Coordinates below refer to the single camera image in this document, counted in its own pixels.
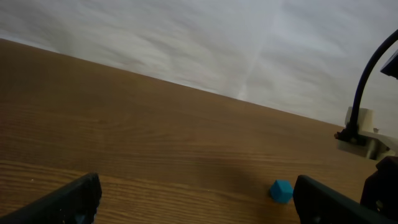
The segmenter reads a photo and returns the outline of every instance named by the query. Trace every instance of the wood grain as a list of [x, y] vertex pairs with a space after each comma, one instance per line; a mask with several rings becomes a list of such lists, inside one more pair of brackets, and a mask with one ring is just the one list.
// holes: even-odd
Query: wood grain
[[6, 40], [0, 62], [0, 215], [95, 171], [97, 223], [298, 223], [275, 179], [359, 200], [376, 169], [332, 124]]

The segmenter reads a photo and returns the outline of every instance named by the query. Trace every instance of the white backdrop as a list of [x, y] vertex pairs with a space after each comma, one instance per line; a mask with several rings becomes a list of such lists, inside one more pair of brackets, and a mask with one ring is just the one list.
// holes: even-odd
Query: white backdrop
[[[397, 0], [0, 0], [0, 38], [344, 125], [397, 12]], [[397, 86], [374, 72], [361, 105], [395, 137]]]

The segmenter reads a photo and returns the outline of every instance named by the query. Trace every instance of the beige plastic part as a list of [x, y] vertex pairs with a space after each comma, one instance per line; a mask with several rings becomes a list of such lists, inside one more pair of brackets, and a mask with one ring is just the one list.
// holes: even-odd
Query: beige plastic part
[[[345, 124], [349, 122], [352, 107], [348, 108]], [[373, 110], [359, 109], [358, 134], [367, 137], [365, 146], [338, 141], [338, 149], [356, 154], [367, 159], [381, 160], [386, 156], [394, 156], [398, 152], [398, 139], [375, 133], [373, 126]]]

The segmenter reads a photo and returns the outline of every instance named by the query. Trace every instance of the wooden table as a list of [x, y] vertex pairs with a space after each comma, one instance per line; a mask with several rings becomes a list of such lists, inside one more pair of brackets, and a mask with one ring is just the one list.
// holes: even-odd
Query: wooden table
[[0, 57], [0, 215], [95, 171], [97, 223], [298, 223], [276, 179], [358, 201], [376, 170], [339, 126], [6, 40]]

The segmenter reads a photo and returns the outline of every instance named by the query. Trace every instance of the small blue block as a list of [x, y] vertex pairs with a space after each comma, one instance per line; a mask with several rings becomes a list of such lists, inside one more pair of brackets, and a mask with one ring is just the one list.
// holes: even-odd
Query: small blue block
[[275, 180], [270, 191], [271, 197], [279, 203], [287, 203], [293, 197], [293, 187], [287, 180]]

